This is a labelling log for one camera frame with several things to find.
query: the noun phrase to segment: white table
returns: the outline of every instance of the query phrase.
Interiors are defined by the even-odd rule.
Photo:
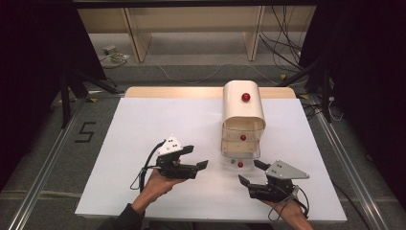
[[[174,134],[182,145],[194,145],[193,153],[181,157],[183,164],[209,160],[209,165],[195,180],[176,185],[151,204],[147,218],[269,221],[270,208],[251,199],[237,177],[241,174],[251,183],[264,184],[264,171],[230,170],[220,163],[221,104],[221,99],[121,99],[76,214],[119,215],[139,193],[129,186],[151,150]],[[309,220],[346,221],[300,102],[263,99],[262,106],[267,127],[259,160],[272,164],[279,159],[310,174],[309,179],[293,180],[309,198]],[[303,195],[299,199],[305,202]]]

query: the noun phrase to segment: gray carpet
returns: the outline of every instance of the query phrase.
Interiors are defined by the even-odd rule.
[[[214,73],[218,67],[163,66],[168,75],[182,81],[200,81]],[[275,66],[255,67],[263,75],[273,76],[271,80],[276,82],[280,82],[280,74],[285,73],[285,71]],[[265,79],[245,65],[223,66],[217,74],[196,84],[185,84],[169,80],[157,66],[123,66],[117,69],[105,70],[105,73],[121,89],[134,85],[223,86],[225,82],[235,79],[252,80],[259,86],[274,86],[270,80]],[[87,86],[90,90],[98,90],[94,85],[87,84]],[[297,94],[301,94],[305,92],[303,86],[301,84],[293,88]],[[60,132],[61,104],[57,101],[58,98],[53,104],[54,112],[50,113],[45,119],[36,140],[33,142],[32,151],[22,159],[0,196],[0,229],[6,229],[10,224],[14,212],[33,184]],[[72,132],[56,161],[54,170],[48,178],[40,199],[34,206],[25,229],[95,229],[101,223],[100,219],[77,217],[74,212],[79,202],[79,196],[98,157],[118,102],[119,98],[104,94],[94,103],[86,103],[80,110]],[[85,126],[84,131],[94,133],[89,142],[83,142],[89,138],[89,134],[80,134],[84,123],[91,123]],[[309,125],[331,179],[350,196],[350,199],[363,212],[317,117],[311,118]],[[381,209],[390,229],[406,229],[404,210],[386,186],[373,162],[366,159],[365,150],[359,143],[349,123],[344,118],[341,122],[333,122],[333,126],[360,173],[363,182]],[[366,229],[349,201],[339,191],[336,192],[342,201],[349,220],[340,224],[314,223],[315,229]],[[290,229],[283,222],[274,223],[273,226],[275,229]]]

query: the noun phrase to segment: metal stand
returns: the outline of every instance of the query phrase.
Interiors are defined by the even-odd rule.
[[[69,101],[69,89],[74,92],[77,98],[85,98],[89,94],[86,87],[83,85],[83,80],[89,81],[94,85],[98,86],[99,88],[104,89],[105,91],[111,94],[122,94],[124,90],[119,90],[113,88],[83,72],[80,70],[71,71],[71,72],[62,72],[60,77],[60,95],[62,99],[62,108],[63,108],[63,122],[62,128],[66,127],[69,120],[71,119],[71,106]]]

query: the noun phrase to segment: floor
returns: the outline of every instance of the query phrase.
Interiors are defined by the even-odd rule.
[[[278,36],[266,35],[274,39]],[[242,35],[236,33],[154,34],[144,63],[134,61],[126,34],[91,34],[90,37],[100,59],[105,57],[102,47],[111,44],[120,53],[129,55],[125,65],[105,69],[106,76],[111,79],[108,83],[114,82],[123,89],[131,85],[221,85],[233,76],[256,76],[261,86],[273,86],[282,80],[283,75],[293,75],[276,67],[293,69],[274,58],[263,43],[259,44],[256,60],[248,61]],[[305,34],[301,33],[292,33],[291,36],[296,42],[303,41],[304,37]],[[294,61],[289,49],[278,46],[277,50]],[[103,61],[102,65],[110,68],[117,63]],[[298,95],[305,94],[303,81],[292,85]],[[59,97],[56,97],[53,111],[42,123],[31,152],[21,160],[0,195],[0,229],[9,226],[18,226],[17,229],[96,229],[101,224],[102,219],[82,218],[74,213],[120,95],[97,93],[99,88],[88,87],[92,93],[89,98],[94,100],[75,101],[71,95],[76,116],[65,129],[60,128],[62,108]],[[302,99],[303,104],[319,103],[317,95],[308,97]],[[345,223],[317,222],[313,223],[314,227],[367,229],[355,206],[371,229],[406,229],[405,211],[368,159],[368,153],[345,116],[340,121],[326,124],[320,113],[310,116],[312,107],[304,108],[304,111],[309,114],[309,125],[327,171],[338,185],[336,193],[348,217]],[[332,107],[331,112],[339,120],[339,107]],[[85,142],[88,135],[82,133],[89,130],[94,134]],[[40,185],[39,191],[33,185]],[[275,229],[289,229],[281,221],[272,225]]]

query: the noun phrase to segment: electrical wire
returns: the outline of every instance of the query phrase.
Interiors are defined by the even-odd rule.
[[[269,219],[269,220],[271,220],[271,221],[278,221],[278,220],[281,218],[283,209],[286,207],[286,205],[287,205],[290,201],[294,201],[295,203],[299,204],[302,208],[304,208],[304,217],[305,217],[306,219],[308,219],[308,212],[310,211],[310,205],[309,205],[309,203],[308,203],[307,195],[305,194],[305,191],[304,191],[302,188],[300,188],[298,185],[296,185],[296,186],[297,186],[297,187],[299,188],[299,190],[304,194],[304,198],[305,198],[305,200],[306,200],[307,206],[305,206],[304,204],[302,204],[301,201],[299,201],[299,199],[297,199],[295,196],[287,194],[282,188],[280,188],[280,187],[278,187],[278,186],[273,186],[273,188],[276,188],[276,189],[280,190],[281,192],[283,192],[284,194],[286,194],[287,197],[286,197],[285,199],[283,199],[282,201],[280,201],[279,203],[277,203],[277,205],[278,205],[278,204],[280,204],[280,203],[286,202],[286,203],[283,205],[283,207],[281,208],[281,211],[278,213],[278,217],[277,217],[276,219],[271,219],[271,213],[275,210],[273,207],[271,207],[271,210],[270,210],[269,213],[268,213],[268,219]]]
[[[129,186],[129,188],[130,188],[131,190],[138,190],[138,189],[139,189],[140,192],[142,192],[143,189],[144,189],[144,185],[145,185],[145,179],[146,179],[147,170],[149,170],[149,169],[159,169],[159,167],[157,167],[157,166],[149,166],[149,161],[150,161],[150,159],[152,158],[153,153],[154,153],[155,151],[157,151],[158,148],[162,147],[162,146],[164,145],[165,141],[166,141],[166,140],[164,140],[163,142],[161,142],[161,143],[159,143],[158,145],[156,145],[156,147],[151,151],[151,153],[149,154],[148,159],[147,159],[145,165],[141,168],[141,170],[140,170],[140,172],[138,173],[137,177],[136,177],[135,180],[132,182],[132,184]],[[140,179],[138,188],[132,188],[132,186],[134,185],[134,183],[135,183],[138,179]]]
[[[313,14],[313,11],[314,11],[314,7],[311,8],[310,13],[308,14],[307,19],[305,20],[304,27],[302,28],[302,32],[301,32],[301,34],[299,35],[299,42],[298,42],[299,44],[301,44],[302,35],[303,35],[303,33],[305,32],[305,28],[306,28],[306,26],[307,26],[308,19],[310,19],[310,16]]]
[[[275,40],[275,39],[269,38],[264,32],[261,32],[261,35],[263,35],[266,39],[268,39],[268,40],[270,40],[270,41],[272,41],[272,42],[278,43],[279,45],[290,46],[289,44],[286,44],[286,43],[284,43],[284,42],[277,41],[277,40]],[[301,47],[292,47],[292,48],[293,48],[293,49],[296,49],[296,50],[299,50],[299,51],[302,50]]]
[[[277,21],[278,21],[278,25],[279,25],[280,28],[281,28],[281,32],[280,32],[280,35],[278,36],[278,40],[279,40],[279,37],[281,36],[281,34],[283,34],[284,37],[285,37],[286,40],[287,40],[287,43],[288,43],[290,46],[299,47],[298,45],[296,45],[296,44],[289,38],[289,35],[288,35],[287,32],[285,31],[285,29],[288,28],[288,26],[286,26],[286,21],[285,21],[285,20],[286,20],[286,6],[283,6],[283,22],[282,22],[282,24],[281,24],[280,19],[279,19],[278,16],[277,16],[277,14],[276,14],[275,9],[274,9],[273,6],[271,7],[271,9],[272,9],[272,12],[273,12],[274,15],[275,15],[275,18],[276,18]],[[292,56],[293,56],[293,58],[295,59],[296,64],[298,64],[298,61],[297,61],[298,54],[297,54],[296,52],[292,52]]]
[[[275,43],[274,48],[272,48],[272,47],[262,38],[261,35],[259,35],[259,38],[262,40],[263,44],[265,44],[265,46],[266,46],[269,50],[272,51],[273,55],[277,55],[278,57],[282,58],[283,60],[285,60],[285,61],[288,62],[289,64],[295,66],[295,67],[296,67],[297,69],[299,69],[299,70],[302,69],[301,66],[299,66],[299,65],[297,65],[297,64],[295,64],[295,63],[293,63],[292,61],[288,60],[286,57],[284,57],[283,55],[281,55],[280,53],[278,53],[278,52],[276,51],[276,44],[277,44],[277,43]],[[274,56],[274,63],[275,63],[276,66],[280,67],[280,66],[276,63],[276,61],[275,61],[275,56]]]
[[[148,49],[147,49],[147,52],[148,52],[148,54],[149,54],[149,58],[151,59],[151,61],[152,61],[156,66],[158,66],[158,68],[160,68],[160,69],[162,70],[162,72],[165,74],[165,76],[167,77],[167,79],[172,80],[172,81],[177,81],[177,82],[185,83],[185,84],[197,84],[197,83],[200,83],[200,82],[202,82],[202,81],[205,81],[205,80],[207,80],[207,79],[209,79],[209,78],[215,76],[216,74],[218,74],[218,72],[220,72],[220,69],[222,69],[222,68],[225,67],[225,66],[238,66],[238,65],[236,65],[236,64],[223,64],[223,65],[220,65],[220,66],[217,68],[217,70],[215,70],[212,74],[210,74],[210,75],[207,76],[207,77],[204,77],[204,78],[201,79],[201,80],[196,80],[196,81],[178,80],[178,79],[174,79],[174,78],[170,77],[169,74],[167,73],[167,71],[165,71],[165,69],[164,69],[161,65],[159,65],[157,62],[155,62],[155,60],[150,56],[150,53],[149,53],[149,50],[148,50]],[[250,67],[250,68],[253,69],[257,74],[259,74],[259,75],[262,76],[263,78],[265,78],[265,79],[267,79],[268,81],[271,81],[272,83],[274,83],[275,85],[277,85],[276,82],[274,82],[273,80],[269,79],[268,77],[266,77],[265,75],[263,75],[262,73],[260,73],[254,66],[248,65],[248,64],[244,64],[243,66]]]

